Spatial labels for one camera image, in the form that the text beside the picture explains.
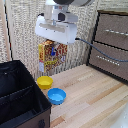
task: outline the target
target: black plastic crate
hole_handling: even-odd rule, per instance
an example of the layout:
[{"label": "black plastic crate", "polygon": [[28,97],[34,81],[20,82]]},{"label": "black plastic crate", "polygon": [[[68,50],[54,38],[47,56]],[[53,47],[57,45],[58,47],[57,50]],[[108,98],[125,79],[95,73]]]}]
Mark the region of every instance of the black plastic crate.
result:
[{"label": "black plastic crate", "polygon": [[49,128],[51,103],[19,60],[0,64],[0,128]]}]

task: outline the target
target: floor plank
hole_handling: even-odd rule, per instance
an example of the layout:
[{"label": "floor plank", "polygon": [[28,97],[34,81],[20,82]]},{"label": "floor plank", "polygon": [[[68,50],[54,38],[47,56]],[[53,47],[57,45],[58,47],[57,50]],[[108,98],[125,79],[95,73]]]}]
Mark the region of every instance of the floor plank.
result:
[{"label": "floor plank", "polygon": [[51,128],[109,128],[128,102],[127,85],[86,65],[52,78],[67,97],[52,106]]}]

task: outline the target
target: cable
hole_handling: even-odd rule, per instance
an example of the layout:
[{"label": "cable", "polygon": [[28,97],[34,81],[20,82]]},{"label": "cable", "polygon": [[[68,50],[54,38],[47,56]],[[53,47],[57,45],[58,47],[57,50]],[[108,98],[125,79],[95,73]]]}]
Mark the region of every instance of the cable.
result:
[{"label": "cable", "polygon": [[112,57],[106,55],[104,52],[102,52],[102,51],[100,51],[98,48],[96,48],[93,44],[91,44],[91,43],[89,43],[89,42],[87,42],[87,41],[85,41],[85,40],[83,40],[83,39],[76,38],[75,40],[81,40],[81,41],[83,41],[83,42],[89,44],[90,46],[92,46],[94,49],[96,49],[98,52],[100,52],[100,53],[103,54],[104,56],[108,57],[109,59],[112,59],[112,60],[115,60],[115,61],[119,61],[119,62],[128,62],[128,60],[119,60],[119,59],[115,59],[115,58],[112,58]]}]

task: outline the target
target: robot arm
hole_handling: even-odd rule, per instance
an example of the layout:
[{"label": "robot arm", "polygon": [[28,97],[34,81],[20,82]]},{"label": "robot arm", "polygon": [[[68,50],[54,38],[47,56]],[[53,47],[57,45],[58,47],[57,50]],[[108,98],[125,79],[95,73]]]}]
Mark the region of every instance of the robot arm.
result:
[{"label": "robot arm", "polygon": [[87,6],[94,0],[46,0],[44,15],[39,15],[35,32],[37,35],[62,44],[75,42],[78,16],[68,11],[69,5]]}]

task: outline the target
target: small yellow cup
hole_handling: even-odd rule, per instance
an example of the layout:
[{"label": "small yellow cup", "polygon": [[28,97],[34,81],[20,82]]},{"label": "small yellow cup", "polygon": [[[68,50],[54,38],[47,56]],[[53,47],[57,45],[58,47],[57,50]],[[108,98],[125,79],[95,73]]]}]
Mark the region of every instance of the small yellow cup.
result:
[{"label": "small yellow cup", "polygon": [[49,89],[51,88],[53,79],[48,76],[41,76],[37,79],[37,84],[40,89]]}]

